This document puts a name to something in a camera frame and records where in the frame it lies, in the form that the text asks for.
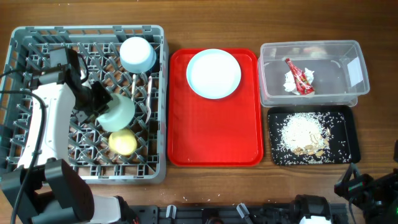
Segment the green bowl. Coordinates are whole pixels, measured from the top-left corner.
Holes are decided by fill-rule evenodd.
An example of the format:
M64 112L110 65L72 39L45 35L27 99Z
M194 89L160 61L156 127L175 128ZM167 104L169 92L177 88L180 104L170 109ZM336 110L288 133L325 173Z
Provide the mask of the green bowl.
M134 118L135 106L131 98L112 93L109 109L97 117L97 122L107 132L116 132L125 128Z

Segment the white plastic spoon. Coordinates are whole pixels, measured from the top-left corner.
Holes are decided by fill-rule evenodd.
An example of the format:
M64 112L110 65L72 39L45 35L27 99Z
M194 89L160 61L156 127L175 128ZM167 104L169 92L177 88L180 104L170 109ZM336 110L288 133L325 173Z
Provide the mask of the white plastic spoon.
M133 76L132 76L132 85L131 85L131 100L133 102L134 102L135 90L136 90L136 78L137 78L137 75L133 74Z

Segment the yellow plastic cup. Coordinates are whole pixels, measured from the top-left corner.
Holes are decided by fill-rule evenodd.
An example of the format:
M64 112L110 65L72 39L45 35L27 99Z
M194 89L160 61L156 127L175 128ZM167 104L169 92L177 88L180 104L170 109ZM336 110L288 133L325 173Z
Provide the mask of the yellow plastic cup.
M129 156L137 149L137 140L130 129L121 129L109 136L109 148L120 155Z

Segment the white plastic fork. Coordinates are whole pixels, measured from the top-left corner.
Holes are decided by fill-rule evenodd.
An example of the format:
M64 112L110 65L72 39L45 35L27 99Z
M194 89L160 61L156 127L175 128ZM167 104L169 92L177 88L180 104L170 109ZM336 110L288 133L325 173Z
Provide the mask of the white plastic fork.
M148 77L148 84L147 84L147 98L146 98L146 110L147 110L147 116L146 116L146 121L145 123L147 124L150 120L151 116L151 107L150 107L150 98L151 98L151 93L152 93L152 76L150 75Z

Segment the light blue bowl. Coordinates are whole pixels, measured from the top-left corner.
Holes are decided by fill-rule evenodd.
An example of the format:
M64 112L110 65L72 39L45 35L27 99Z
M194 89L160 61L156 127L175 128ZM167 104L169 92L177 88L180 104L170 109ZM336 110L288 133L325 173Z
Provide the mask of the light blue bowl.
M145 73L156 62L155 49L142 37L131 37L125 40L119 54L121 65L131 73Z

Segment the white napkin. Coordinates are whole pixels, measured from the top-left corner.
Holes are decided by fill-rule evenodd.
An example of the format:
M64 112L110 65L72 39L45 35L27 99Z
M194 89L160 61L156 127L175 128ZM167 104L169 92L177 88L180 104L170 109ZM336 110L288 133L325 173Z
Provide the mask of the white napkin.
M314 73L314 71L309 70L308 68L305 68L305 77L306 77L307 81L309 82L309 84L311 84L311 85L312 85L312 82L314 80L313 73ZM289 71L289 72L287 72L285 74L284 88L285 88L286 92L291 92L291 93L294 93L296 95L300 94L297 91L297 87L296 87L296 84L295 84L294 76L293 76L291 71Z

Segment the rice and food scraps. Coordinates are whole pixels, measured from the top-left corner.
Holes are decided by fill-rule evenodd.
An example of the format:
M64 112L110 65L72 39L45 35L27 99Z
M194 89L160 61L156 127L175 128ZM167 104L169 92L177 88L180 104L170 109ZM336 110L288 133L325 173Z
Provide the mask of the rice and food scraps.
M278 166L351 162L340 112L275 113L268 122L271 157Z

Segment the red snack wrapper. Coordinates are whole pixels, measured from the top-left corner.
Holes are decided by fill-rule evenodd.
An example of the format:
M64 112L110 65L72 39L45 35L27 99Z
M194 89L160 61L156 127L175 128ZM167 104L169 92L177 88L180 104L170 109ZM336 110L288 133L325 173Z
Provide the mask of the red snack wrapper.
M287 65L290 68L290 71L292 72L296 90L298 91L298 93L300 95L314 94L315 89L312 87L312 85L305 77L305 72L296 67L289 58L287 58L285 62L287 63Z

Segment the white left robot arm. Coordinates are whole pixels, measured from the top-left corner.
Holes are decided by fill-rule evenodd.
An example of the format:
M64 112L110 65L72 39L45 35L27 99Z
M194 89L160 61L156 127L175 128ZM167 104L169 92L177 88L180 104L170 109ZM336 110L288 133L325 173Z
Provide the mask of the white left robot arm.
M35 74L33 110L17 169L4 174L1 190L13 207L11 223L131 223L135 214L120 196L95 196L68 163L72 112L81 122L96 117L112 99L101 82L85 86L79 72Z

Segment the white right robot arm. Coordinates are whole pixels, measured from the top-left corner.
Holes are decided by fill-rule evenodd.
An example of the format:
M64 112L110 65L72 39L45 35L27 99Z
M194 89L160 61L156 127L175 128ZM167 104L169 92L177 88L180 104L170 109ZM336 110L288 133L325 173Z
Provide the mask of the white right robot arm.
M351 163L347 171L334 185L334 193L363 212L366 223L397 224L397 169L378 179L361 174ZM289 221L291 223L341 223L339 216L331 212L326 198L314 195L298 195L290 203Z

